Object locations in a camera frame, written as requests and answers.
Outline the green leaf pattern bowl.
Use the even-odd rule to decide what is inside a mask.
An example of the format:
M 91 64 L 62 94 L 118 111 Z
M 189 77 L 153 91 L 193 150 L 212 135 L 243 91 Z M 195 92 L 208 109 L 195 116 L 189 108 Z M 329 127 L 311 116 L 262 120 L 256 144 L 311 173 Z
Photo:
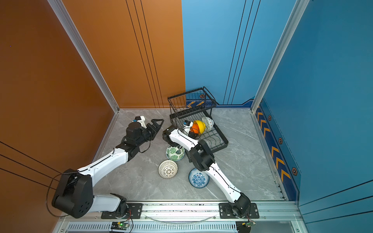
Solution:
M 169 160 L 172 160 L 174 162 L 179 161 L 185 156 L 185 149 L 180 145 L 175 147 L 168 146 L 166 149 L 166 156 Z

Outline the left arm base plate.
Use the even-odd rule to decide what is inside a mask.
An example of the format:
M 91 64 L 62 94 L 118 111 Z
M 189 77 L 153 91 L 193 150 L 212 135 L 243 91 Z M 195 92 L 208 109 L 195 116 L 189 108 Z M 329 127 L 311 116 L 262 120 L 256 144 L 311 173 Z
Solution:
M 117 212 L 102 212 L 101 219 L 140 219 L 143 204 L 127 203 L 127 209 L 124 214 Z

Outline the green geometric pattern bowl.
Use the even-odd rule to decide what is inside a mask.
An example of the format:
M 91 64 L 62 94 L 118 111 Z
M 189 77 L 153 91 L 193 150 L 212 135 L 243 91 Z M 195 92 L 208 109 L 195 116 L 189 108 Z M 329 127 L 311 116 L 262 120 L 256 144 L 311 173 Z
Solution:
M 210 117 L 204 116 L 201 121 L 205 124 L 205 131 L 210 132 L 214 128 L 214 121 Z

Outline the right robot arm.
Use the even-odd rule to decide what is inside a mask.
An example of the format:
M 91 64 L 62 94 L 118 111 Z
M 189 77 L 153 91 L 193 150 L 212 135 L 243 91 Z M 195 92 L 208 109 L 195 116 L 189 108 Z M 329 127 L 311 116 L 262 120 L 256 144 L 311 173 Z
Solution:
M 207 173 L 224 193 L 236 217 L 244 218 L 248 216 L 251 207 L 250 199 L 235 187 L 221 171 L 212 150 L 204 140 L 193 139 L 174 126 L 164 130 L 162 136 L 170 145 L 183 147 L 189 161 L 195 168 Z

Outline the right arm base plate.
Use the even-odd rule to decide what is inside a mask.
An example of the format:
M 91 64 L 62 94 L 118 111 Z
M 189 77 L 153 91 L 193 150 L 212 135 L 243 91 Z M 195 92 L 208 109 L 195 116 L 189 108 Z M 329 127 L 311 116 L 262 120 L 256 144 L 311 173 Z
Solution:
M 240 218 L 233 213 L 232 206 L 229 203 L 220 203 L 219 204 L 219 214 L 221 219 L 234 219 Z M 248 210 L 247 214 L 242 218 L 249 218 L 249 219 L 259 219 L 259 210 L 256 203 L 251 203 L 250 209 Z

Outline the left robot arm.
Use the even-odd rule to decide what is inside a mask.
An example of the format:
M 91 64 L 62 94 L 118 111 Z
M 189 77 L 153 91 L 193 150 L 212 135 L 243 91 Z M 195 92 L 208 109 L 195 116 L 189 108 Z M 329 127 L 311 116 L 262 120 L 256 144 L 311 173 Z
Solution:
M 127 199 L 119 194 L 95 195 L 94 186 L 103 177 L 124 165 L 140 153 L 140 147 L 151 142 L 160 131 L 163 119 L 145 122 L 144 116 L 137 116 L 126 128 L 126 135 L 110 153 L 78 170 L 68 169 L 61 174 L 57 189 L 51 199 L 52 207 L 81 218 L 87 213 L 105 212 L 115 218 L 128 213 Z

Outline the orange bowl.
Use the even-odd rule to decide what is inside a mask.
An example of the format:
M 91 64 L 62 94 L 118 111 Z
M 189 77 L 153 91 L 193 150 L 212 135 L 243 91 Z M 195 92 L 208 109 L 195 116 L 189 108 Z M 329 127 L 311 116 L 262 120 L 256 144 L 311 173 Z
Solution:
M 189 129 L 188 135 L 192 138 L 196 138 L 200 135 L 199 126 L 197 123 L 193 123 L 192 126 Z

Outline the white lattice pattern bowl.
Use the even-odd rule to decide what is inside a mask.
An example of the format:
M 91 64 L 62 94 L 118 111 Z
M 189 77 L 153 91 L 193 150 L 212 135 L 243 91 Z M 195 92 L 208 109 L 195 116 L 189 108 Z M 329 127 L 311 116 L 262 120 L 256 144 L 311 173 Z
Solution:
M 158 173 L 163 179 L 171 179 L 178 172 L 178 166 L 175 161 L 165 160 L 158 167 Z

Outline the yellow bowl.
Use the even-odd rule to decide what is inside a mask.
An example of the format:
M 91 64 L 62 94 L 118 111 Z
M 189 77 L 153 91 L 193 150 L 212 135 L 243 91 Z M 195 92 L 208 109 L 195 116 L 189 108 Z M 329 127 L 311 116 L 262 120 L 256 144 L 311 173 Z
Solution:
M 205 132 L 205 124 L 201 120 L 195 120 L 193 123 L 197 123 L 200 130 L 200 135 Z

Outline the black wire dish rack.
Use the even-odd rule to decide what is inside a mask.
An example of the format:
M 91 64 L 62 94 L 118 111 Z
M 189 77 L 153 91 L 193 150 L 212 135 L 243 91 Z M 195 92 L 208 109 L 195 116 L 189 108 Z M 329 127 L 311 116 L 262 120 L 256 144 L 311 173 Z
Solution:
M 212 152 L 228 146 L 228 140 L 212 118 L 216 99 L 206 87 L 168 97 L 174 127 L 196 140 L 204 140 Z

